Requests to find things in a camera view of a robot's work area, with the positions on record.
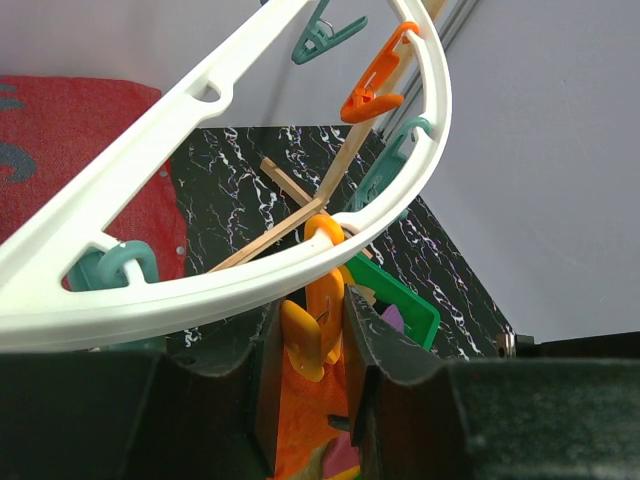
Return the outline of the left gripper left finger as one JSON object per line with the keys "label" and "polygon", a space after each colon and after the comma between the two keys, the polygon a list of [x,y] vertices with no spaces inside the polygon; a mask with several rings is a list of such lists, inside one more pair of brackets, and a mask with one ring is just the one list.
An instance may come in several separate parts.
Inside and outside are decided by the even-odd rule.
{"label": "left gripper left finger", "polygon": [[273,474],[279,303],[175,355],[5,354],[5,479],[263,479]]}

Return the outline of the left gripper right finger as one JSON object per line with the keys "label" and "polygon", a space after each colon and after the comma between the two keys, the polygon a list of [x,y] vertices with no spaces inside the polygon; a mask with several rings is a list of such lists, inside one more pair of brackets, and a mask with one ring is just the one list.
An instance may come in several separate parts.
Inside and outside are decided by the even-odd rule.
{"label": "left gripper right finger", "polygon": [[639,336],[441,359],[344,300],[352,443],[366,479],[635,479]]}

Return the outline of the orange sock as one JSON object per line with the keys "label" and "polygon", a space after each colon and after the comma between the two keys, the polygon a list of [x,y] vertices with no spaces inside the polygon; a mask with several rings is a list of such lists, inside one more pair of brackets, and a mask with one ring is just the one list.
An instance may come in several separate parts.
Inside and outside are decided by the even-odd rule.
{"label": "orange sock", "polygon": [[276,479],[286,479],[301,471],[315,449],[340,434],[329,425],[331,415],[348,415],[344,359],[325,365],[323,378],[312,382],[297,373],[284,355]]}

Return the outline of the white round sock hanger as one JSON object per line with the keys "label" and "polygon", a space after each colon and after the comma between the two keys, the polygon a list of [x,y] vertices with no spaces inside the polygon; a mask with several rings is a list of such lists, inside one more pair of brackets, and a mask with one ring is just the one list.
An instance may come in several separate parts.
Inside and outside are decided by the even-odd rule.
{"label": "white round sock hanger", "polygon": [[[304,8],[301,1],[271,1],[2,245],[2,349],[77,350],[220,320],[306,285],[373,241],[430,179],[445,148],[452,116],[449,70],[427,3],[396,1],[392,7],[400,29],[363,78],[364,85],[373,87],[374,99],[347,108],[354,128],[307,205],[206,274],[149,283],[139,266],[126,263],[125,287],[73,293],[62,285],[65,274],[88,249],[120,249],[106,227],[199,123],[229,108],[236,82]],[[420,66],[426,91],[421,116],[433,124],[434,132],[417,134],[404,168],[371,204],[334,216],[350,232],[347,240],[316,233],[290,249],[269,254],[275,241],[324,208],[409,60]]]}

